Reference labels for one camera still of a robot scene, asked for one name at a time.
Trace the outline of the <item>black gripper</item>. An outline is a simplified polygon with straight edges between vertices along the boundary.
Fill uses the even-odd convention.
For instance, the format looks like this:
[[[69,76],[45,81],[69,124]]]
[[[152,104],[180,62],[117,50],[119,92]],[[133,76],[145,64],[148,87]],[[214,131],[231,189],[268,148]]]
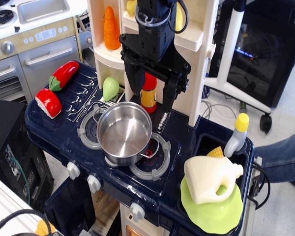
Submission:
[[[190,64],[177,51],[175,33],[169,24],[156,27],[139,24],[138,34],[123,33],[121,58],[132,92],[138,96],[146,81],[145,72],[165,82],[163,112],[172,109],[174,100],[188,88]]]

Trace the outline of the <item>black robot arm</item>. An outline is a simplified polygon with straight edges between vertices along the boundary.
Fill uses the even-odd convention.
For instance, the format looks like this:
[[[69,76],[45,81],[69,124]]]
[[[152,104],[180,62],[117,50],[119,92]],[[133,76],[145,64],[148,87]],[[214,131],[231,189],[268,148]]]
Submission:
[[[177,4],[187,13],[183,1],[139,0],[135,8],[138,34],[121,34],[121,58],[135,95],[145,83],[145,73],[163,81],[163,111],[169,112],[174,100],[188,88],[191,65],[175,48]]]

